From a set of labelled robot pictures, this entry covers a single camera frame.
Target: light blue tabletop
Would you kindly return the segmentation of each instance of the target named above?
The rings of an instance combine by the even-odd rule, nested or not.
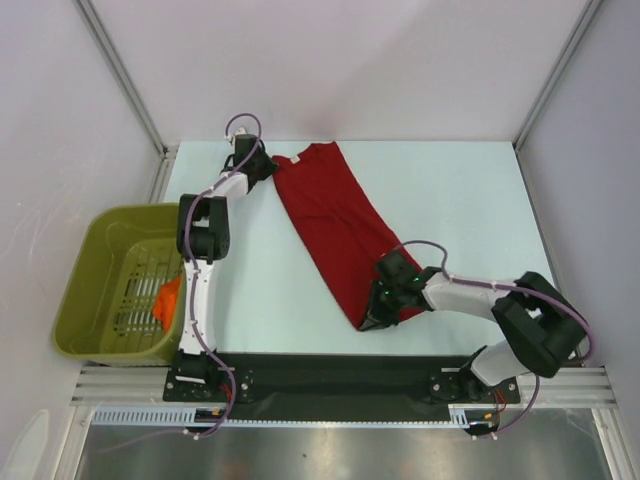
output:
[[[297,155],[309,142],[268,142],[270,154]],[[463,276],[508,279],[551,274],[509,143],[339,142],[371,203],[398,237],[428,239],[450,252]],[[199,193],[218,177],[226,142],[184,142],[164,200]],[[231,249],[216,291],[218,349],[237,352],[470,354],[503,337],[486,320],[423,313],[398,327],[357,332],[318,273],[272,180],[230,208]],[[409,247],[423,266],[440,253]]]

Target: white backdrop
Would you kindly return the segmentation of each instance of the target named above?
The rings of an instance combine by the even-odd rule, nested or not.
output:
[[[30,478],[3,466],[47,409],[46,478],[80,371],[51,343],[62,293],[88,223],[144,202],[159,160],[71,1],[0,2],[0,63],[0,478]]]
[[[586,0],[95,0],[165,142],[514,139]]]
[[[523,150],[542,229],[640,451],[640,3],[605,4]]]

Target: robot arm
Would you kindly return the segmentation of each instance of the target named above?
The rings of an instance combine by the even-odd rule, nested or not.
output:
[[[220,266],[229,252],[229,204],[247,195],[255,184],[271,176],[277,164],[267,155],[261,143],[238,172],[231,175],[231,170],[243,159],[259,141],[254,135],[238,134],[233,138],[234,153],[229,155],[220,178],[228,177],[212,193],[202,198],[197,204],[190,225],[190,247],[195,258],[190,259],[185,246],[185,230],[188,212],[196,199],[196,195],[183,195],[180,198],[178,214],[177,248],[184,258],[185,270],[185,319],[191,318],[189,299],[194,298],[195,318],[202,319],[197,323],[198,332],[205,345],[216,351],[214,315],[216,280]],[[195,273],[198,281],[194,282]],[[218,383],[218,365],[205,352],[196,338],[192,325],[185,320],[178,353],[174,357],[172,369],[175,380],[191,384],[216,385]]]
[[[585,337],[571,317],[543,300],[454,283],[439,268],[418,270],[399,250],[382,257],[376,269],[380,280],[372,285],[362,330],[397,324],[400,311],[407,307],[462,312],[498,324],[506,340],[481,348],[465,366],[480,388],[527,372],[551,378]],[[571,308],[540,274],[527,272],[517,280],[500,283],[539,292]]]

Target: orange object in basket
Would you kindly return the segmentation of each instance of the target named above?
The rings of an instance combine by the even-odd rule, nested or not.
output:
[[[158,290],[156,303],[153,306],[153,316],[162,324],[162,330],[169,331],[171,322],[173,322],[173,314],[176,311],[176,303],[178,303],[178,294],[180,293],[181,275],[170,282],[165,283]]]

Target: plastic laundry basket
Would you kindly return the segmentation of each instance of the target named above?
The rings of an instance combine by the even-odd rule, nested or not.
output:
[[[184,294],[167,333],[151,310],[160,286],[182,268],[177,222],[176,204],[115,208],[93,221],[53,332],[61,353],[113,366],[171,363]]]

